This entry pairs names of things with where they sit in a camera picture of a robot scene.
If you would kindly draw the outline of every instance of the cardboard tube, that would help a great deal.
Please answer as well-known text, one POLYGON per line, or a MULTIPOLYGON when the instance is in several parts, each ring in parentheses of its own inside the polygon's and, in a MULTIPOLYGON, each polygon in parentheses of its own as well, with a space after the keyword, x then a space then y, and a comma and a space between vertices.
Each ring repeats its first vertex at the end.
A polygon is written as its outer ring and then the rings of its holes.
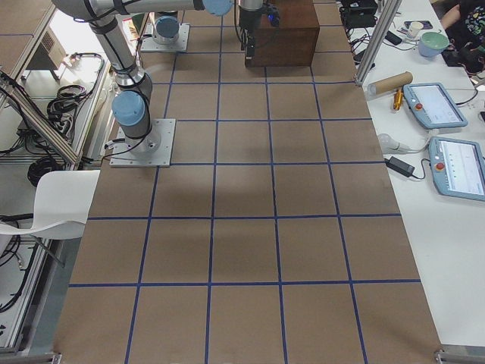
POLYGON ((380 93, 386 93, 392 89, 407 85, 412 82, 412 73, 404 72, 403 74, 397 74, 383 80, 369 83, 368 91, 370 95, 379 95, 380 93))

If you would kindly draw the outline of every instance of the plug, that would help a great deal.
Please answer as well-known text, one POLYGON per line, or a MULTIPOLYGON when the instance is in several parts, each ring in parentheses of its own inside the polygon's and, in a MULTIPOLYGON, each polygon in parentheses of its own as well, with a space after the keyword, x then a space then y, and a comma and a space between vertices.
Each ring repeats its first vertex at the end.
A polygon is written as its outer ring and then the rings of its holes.
POLYGON ((411 177, 412 173, 415 171, 415 168, 412 165, 402 161, 401 159, 397 159, 396 157, 391 157, 390 159, 384 159, 386 161, 386 166, 388 168, 393 169, 399 174, 402 174, 404 177, 411 177))
POLYGON ((379 139, 380 148, 384 154, 406 154, 411 151, 411 148, 394 140, 389 134, 382 133, 377 138, 379 139))

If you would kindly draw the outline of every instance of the screen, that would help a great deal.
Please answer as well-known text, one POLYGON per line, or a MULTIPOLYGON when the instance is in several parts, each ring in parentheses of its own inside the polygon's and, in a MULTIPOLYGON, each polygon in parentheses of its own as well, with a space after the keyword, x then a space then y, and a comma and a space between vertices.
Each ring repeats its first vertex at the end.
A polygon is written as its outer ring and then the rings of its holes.
POLYGON ((432 124, 458 123, 461 118, 437 85, 412 87, 432 124))
POLYGON ((477 150, 472 144, 440 141, 446 165, 449 190, 483 196, 483 172, 477 150))

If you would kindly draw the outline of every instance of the power adapter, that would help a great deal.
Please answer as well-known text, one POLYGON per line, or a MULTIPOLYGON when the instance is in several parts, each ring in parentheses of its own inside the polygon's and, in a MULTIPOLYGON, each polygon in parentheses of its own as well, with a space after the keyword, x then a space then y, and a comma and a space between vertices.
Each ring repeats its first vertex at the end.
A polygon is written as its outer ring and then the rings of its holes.
POLYGON ((391 31, 388 31, 386 33, 386 37, 385 37, 387 40, 389 40, 393 45, 397 46, 398 44, 401 44, 402 43, 402 39, 399 38, 396 34, 394 34, 393 32, 391 31))
POLYGON ((391 168, 397 173, 402 174, 404 177, 411 177, 412 173, 415 171, 415 168, 412 165, 403 162, 401 159, 391 157, 390 159, 386 158, 384 160, 386 161, 386 166, 388 168, 391 168))

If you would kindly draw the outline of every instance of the white plastic part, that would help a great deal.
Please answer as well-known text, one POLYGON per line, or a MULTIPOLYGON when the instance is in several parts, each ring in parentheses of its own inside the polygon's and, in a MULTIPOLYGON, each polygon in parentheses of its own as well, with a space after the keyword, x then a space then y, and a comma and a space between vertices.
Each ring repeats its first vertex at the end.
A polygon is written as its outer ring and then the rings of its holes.
POLYGON ((0 224, 0 234, 54 240, 82 237, 99 171, 54 171, 37 186, 30 229, 0 224))
POLYGON ((395 141, 389 134, 382 133, 377 136, 380 148, 384 154, 407 153, 411 151, 407 145, 395 141))

